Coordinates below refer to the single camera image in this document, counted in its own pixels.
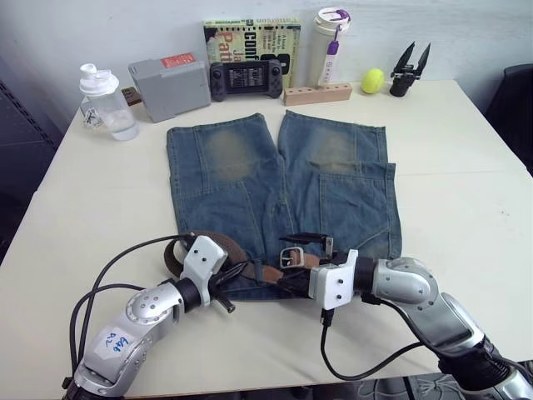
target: jeans pocket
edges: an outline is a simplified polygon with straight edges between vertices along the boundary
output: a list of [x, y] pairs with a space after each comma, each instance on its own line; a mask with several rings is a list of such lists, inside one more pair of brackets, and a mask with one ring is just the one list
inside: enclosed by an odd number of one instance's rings
[[320, 219], [321, 233], [334, 237], [335, 249], [365, 248], [365, 254], [388, 256], [385, 180], [320, 174]]
[[244, 182], [213, 187], [182, 197], [180, 232], [207, 230], [235, 240], [251, 257], [264, 256], [264, 247]]

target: game console screen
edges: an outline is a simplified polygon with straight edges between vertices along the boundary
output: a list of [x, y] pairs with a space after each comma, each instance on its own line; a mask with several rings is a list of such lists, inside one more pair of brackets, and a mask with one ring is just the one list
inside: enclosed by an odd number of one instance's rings
[[246, 89], [246, 92], [267, 90], [266, 75], [267, 69], [264, 67], [230, 67], [227, 69], [229, 91], [237, 93]]

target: black chair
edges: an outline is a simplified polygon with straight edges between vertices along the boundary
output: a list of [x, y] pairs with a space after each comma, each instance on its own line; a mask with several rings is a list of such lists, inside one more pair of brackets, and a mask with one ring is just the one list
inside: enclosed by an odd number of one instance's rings
[[533, 175], [533, 64], [504, 70], [486, 119]]

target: white tumbler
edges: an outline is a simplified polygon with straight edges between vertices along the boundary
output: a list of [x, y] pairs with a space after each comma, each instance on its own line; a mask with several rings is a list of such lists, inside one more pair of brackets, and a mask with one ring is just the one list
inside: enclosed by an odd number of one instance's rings
[[323, 8], [315, 17], [307, 86], [331, 82], [341, 51], [341, 40], [350, 27], [350, 14], [339, 7]]

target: floor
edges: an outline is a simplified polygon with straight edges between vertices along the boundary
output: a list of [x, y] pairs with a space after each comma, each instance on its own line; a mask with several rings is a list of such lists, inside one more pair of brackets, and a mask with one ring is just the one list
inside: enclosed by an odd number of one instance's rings
[[[533, 362], [523, 362], [533, 373]], [[411, 377], [287, 387], [250, 392], [165, 397], [166, 400], [464, 400], [450, 375], [430, 373]]]

